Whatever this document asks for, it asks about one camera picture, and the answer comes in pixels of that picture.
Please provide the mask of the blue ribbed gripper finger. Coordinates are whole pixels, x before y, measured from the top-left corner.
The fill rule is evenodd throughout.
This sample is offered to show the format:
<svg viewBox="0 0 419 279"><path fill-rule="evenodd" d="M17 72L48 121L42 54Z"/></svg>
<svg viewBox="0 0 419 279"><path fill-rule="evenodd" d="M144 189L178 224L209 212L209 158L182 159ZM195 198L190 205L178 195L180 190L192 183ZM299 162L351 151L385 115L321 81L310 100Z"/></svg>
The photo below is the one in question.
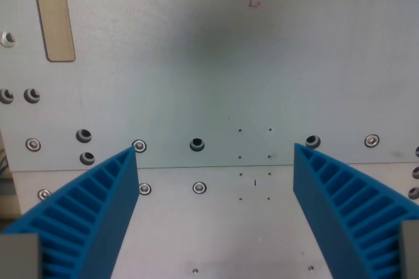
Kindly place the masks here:
<svg viewBox="0 0 419 279"><path fill-rule="evenodd" d="M293 192L333 278L400 278L402 222L418 205L317 150L294 146Z"/></svg>
<svg viewBox="0 0 419 279"><path fill-rule="evenodd" d="M27 211L4 234L36 234L42 278L110 278L138 199L127 148Z"/></svg>

